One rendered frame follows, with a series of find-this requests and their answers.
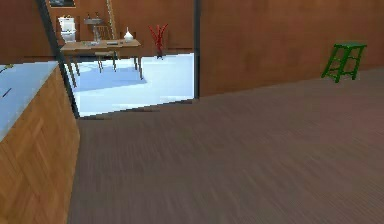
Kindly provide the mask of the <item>dark framed picture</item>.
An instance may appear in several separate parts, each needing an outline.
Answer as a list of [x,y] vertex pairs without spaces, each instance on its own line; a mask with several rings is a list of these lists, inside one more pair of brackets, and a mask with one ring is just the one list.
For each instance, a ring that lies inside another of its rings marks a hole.
[[74,8],[76,7],[75,0],[49,0],[50,7],[53,8]]

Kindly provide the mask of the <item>wooden kitchen counter, pale top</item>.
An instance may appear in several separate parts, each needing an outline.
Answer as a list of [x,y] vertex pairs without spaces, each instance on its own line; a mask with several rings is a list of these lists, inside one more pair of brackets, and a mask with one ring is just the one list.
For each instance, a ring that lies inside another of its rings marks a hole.
[[67,224],[79,143],[56,62],[0,75],[0,224]]

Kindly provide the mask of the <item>wooden ladder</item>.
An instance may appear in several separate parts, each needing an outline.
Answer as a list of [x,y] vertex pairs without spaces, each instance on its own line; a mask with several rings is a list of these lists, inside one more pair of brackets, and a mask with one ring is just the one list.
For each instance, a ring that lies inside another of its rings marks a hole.
[[106,4],[107,4],[108,15],[109,15],[109,24],[112,32],[112,38],[118,39],[112,0],[106,0]]

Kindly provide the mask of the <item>wooden dining table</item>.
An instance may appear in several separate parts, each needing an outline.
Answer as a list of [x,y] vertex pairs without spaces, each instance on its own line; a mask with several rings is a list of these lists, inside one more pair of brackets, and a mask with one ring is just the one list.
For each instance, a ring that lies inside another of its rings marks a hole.
[[66,43],[60,51],[66,60],[73,84],[77,86],[72,65],[75,65],[77,75],[80,75],[80,72],[75,57],[79,55],[95,55],[96,52],[115,51],[115,62],[120,58],[132,58],[134,61],[134,69],[139,72],[139,78],[143,79],[141,47],[142,44],[137,39],[133,39],[130,42],[126,42],[124,39],[118,39],[101,40],[100,42],[83,41]]

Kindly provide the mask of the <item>wooden chair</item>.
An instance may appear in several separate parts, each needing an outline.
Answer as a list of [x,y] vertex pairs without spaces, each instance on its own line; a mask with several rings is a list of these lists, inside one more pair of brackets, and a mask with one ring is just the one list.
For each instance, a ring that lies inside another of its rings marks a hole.
[[[95,25],[94,26],[94,40],[96,42],[100,42],[101,40],[112,40],[112,35],[110,33],[110,28],[107,25]],[[99,72],[102,72],[103,64],[102,60],[105,57],[111,57],[113,61],[113,69],[116,69],[116,52],[115,51],[109,51],[109,52],[96,52],[95,53],[97,57]]]

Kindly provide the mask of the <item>grey wall sink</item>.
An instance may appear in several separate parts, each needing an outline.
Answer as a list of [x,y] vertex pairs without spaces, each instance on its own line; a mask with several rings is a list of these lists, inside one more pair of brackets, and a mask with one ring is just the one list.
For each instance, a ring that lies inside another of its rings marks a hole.
[[103,23],[103,20],[99,17],[99,14],[96,14],[95,18],[91,18],[90,14],[87,14],[87,17],[84,19],[84,23],[86,25],[91,25],[92,26],[92,31],[93,31],[93,39],[95,41],[100,40],[100,35],[97,29],[97,26]]

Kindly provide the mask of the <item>green wooden stool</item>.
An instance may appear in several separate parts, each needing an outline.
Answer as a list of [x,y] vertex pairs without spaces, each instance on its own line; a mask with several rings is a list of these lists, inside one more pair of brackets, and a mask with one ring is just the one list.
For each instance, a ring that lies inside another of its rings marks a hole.
[[[366,47],[366,44],[356,42],[335,43],[321,78],[330,77],[335,83],[338,83],[342,76],[350,76],[352,80],[355,80],[362,53]],[[349,60],[354,60],[355,64],[352,70],[346,71]]]

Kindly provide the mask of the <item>red branch plant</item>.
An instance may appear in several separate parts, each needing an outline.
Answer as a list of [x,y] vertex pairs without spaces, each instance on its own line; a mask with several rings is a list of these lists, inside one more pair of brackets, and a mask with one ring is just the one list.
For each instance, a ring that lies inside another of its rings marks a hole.
[[156,47],[156,53],[157,53],[158,59],[163,58],[163,36],[166,28],[167,28],[167,24],[163,26],[157,25],[156,29],[153,29],[151,26],[149,26],[149,30]]

